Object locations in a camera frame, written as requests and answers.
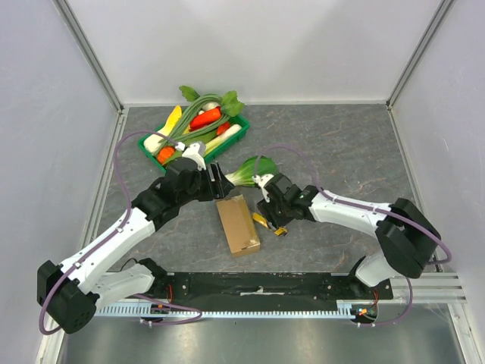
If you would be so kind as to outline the yellow utility knife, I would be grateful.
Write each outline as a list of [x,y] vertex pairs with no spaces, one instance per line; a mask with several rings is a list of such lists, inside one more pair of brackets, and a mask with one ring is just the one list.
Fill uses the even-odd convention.
[[271,231],[273,234],[275,234],[278,237],[285,236],[288,232],[288,230],[285,227],[275,227],[273,226],[266,218],[264,218],[262,215],[253,212],[252,213],[252,220],[263,227],[265,227],[267,230]]

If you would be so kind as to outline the brown cardboard express box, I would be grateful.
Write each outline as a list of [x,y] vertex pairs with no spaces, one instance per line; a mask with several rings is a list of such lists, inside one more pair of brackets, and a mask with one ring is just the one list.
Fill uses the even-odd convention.
[[261,242],[243,195],[218,201],[216,206],[232,256],[259,252]]

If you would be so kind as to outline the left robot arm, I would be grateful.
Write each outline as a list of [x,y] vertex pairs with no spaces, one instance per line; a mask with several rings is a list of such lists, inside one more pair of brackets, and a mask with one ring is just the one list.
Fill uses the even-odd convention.
[[39,330],[50,316],[67,334],[83,328],[97,311],[126,297],[145,293],[158,298],[166,290],[165,271],[151,259],[110,273],[109,268],[145,238],[176,218],[192,201],[223,199],[234,189],[218,163],[200,168],[190,158],[176,158],[164,176],[128,202],[119,219],[88,246],[59,264],[48,260],[37,271]]

